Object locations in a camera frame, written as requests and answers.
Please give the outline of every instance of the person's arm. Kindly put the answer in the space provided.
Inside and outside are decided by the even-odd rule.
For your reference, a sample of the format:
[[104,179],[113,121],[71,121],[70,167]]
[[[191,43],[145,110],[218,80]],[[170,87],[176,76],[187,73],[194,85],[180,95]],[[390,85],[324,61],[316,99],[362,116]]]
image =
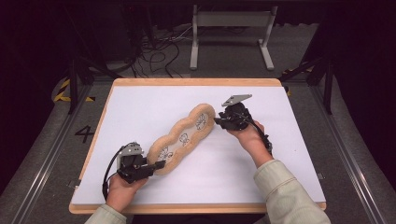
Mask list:
[[126,217],[121,214],[122,210],[130,204],[136,192],[147,181],[147,179],[141,179],[128,184],[119,175],[111,177],[106,203],[96,209],[85,223],[125,224]]
[[[256,124],[264,131],[259,122]],[[286,166],[269,154],[252,125],[243,131],[229,133],[239,140],[258,168],[254,180],[266,202],[272,224],[331,223]]]

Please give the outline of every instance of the white board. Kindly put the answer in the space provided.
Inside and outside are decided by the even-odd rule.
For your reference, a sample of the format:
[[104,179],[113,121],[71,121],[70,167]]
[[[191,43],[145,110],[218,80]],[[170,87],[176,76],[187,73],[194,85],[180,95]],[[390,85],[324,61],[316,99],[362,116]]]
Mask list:
[[[265,127],[273,155],[285,163],[316,203],[325,202],[288,96],[282,87],[115,86],[110,95],[90,162],[71,204],[102,204],[106,168],[121,146],[136,141],[145,151],[198,104],[216,113],[231,95],[243,101]],[[116,171],[114,162],[112,170]],[[215,125],[212,133],[168,175],[152,176],[133,204],[263,203],[255,186],[256,167],[233,136]]]

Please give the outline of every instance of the pretzel-shaped foam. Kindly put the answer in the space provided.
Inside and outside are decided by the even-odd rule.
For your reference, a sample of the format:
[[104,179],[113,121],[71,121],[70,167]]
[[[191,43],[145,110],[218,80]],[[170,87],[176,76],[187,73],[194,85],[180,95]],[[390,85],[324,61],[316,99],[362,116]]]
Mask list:
[[166,175],[173,171],[181,160],[212,131],[214,117],[215,109],[211,105],[200,104],[188,117],[179,120],[168,135],[157,139],[148,151],[148,164],[156,161],[166,161],[166,164],[154,174]]

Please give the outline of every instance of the human hand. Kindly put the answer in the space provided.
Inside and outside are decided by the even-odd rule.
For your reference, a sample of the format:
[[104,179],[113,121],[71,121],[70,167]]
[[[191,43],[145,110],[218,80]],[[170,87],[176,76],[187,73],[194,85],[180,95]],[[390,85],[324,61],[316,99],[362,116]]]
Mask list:
[[[264,133],[264,126],[256,120],[254,122]],[[262,141],[262,138],[259,135],[259,132],[253,125],[249,124],[246,129],[241,131],[227,130],[227,132],[238,139],[242,148],[244,148],[250,154],[257,167],[260,167],[267,161],[274,159],[268,152],[264,142]]]
[[148,179],[146,178],[129,184],[119,175],[113,175],[110,178],[110,188],[108,190],[106,204],[114,208],[117,212],[122,212],[131,203],[136,192],[147,182]]

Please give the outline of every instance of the wire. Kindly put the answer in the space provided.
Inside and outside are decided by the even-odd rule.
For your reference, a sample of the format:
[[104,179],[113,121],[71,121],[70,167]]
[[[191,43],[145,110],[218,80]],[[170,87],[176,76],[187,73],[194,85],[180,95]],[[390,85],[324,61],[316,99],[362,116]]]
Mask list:
[[142,64],[140,63],[139,58],[137,58],[137,63],[140,65],[140,69],[142,70],[142,74],[143,74],[145,77],[149,77],[148,75],[146,75],[145,71],[143,70],[143,66],[142,66]]
[[172,75],[170,74],[170,72],[168,71],[168,66],[169,66],[169,64],[171,64],[177,57],[178,57],[178,54],[180,53],[180,49],[178,48],[178,46],[177,46],[177,44],[175,44],[175,43],[173,43],[172,42],[172,44],[176,47],[176,49],[177,49],[177,55],[169,62],[169,63],[167,63],[166,64],[166,66],[165,66],[165,71],[166,71],[166,73],[170,76],[170,77],[172,77]]
[[178,74],[180,77],[183,77],[179,72],[175,71],[175,69],[172,69],[172,68],[168,68],[168,69],[174,71],[174,72],[175,72],[176,74]]
[[250,118],[248,118],[248,117],[245,117],[245,116],[243,116],[243,115],[241,115],[241,114],[238,114],[238,113],[236,113],[236,112],[234,112],[234,111],[233,111],[233,113],[234,113],[235,115],[240,116],[241,118],[245,119],[248,123],[252,124],[252,125],[256,128],[257,132],[259,133],[260,137],[262,138],[262,141],[263,141],[264,144],[265,144],[265,147],[267,148],[268,152],[272,155],[272,148],[273,148],[273,147],[272,147],[272,143],[268,140],[268,134],[265,134],[265,133],[262,131],[262,129],[254,122],[253,119],[250,119]]
[[[158,61],[153,61],[152,59],[153,59],[154,56],[156,56],[156,55],[162,55],[163,58],[162,58],[161,60],[158,60]],[[149,57],[149,61],[148,61],[148,65],[149,65],[149,70],[150,70],[150,72],[151,72],[151,73],[155,73],[155,72],[161,70],[162,68],[158,68],[158,69],[153,70],[153,69],[152,69],[152,64],[153,64],[153,63],[161,63],[161,62],[165,61],[165,59],[166,59],[166,56],[165,56],[165,54],[162,53],[162,52],[156,52],[156,53],[154,53],[154,54],[151,54],[151,56]]]
[[114,173],[114,174],[112,174],[111,176],[109,176],[108,179],[107,179],[107,182],[111,179],[111,177],[113,177],[113,176],[116,175],[116,174],[117,174],[117,172]]
[[134,65],[131,65],[131,70],[134,73],[134,77],[137,77],[137,71],[134,69]]
[[184,34],[186,34],[190,29],[192,28],[192,26],[190,26],[189,28],[187,28],[185,31],[183,31],[183,33],[181,33],[179,36],[177,36],[177,37],[172,37],[172,36],[168,36],[168,37],[166,37],[166,38],[164,38],[164,39],[160,39],[160,40],[168,40],[168,41],[176,41],[176,40],[178,40],[178,39],[180,39],[180,38],[184,38],[184,39],[189,39],[189,38],[187,38],[187,37],[183,37],[183,35]]
[[103,184],[102,184],[102,193],[103,196],[105,197],[105,200],[107,200],[107,196],[108,196],[108,179],[110,179],[110,177],[107,179],[108,176],[108,172],[110,172],[111,169],[111,165],[113,164],[114,160],[117,158],[117,156],[119,155],[119,153],[124,149],[124,147],[121,147],[117,153],[113,156],[113,158],[110,161],[110,164],[107,166],[106,172],[105,172],[105,177],[103,178]]

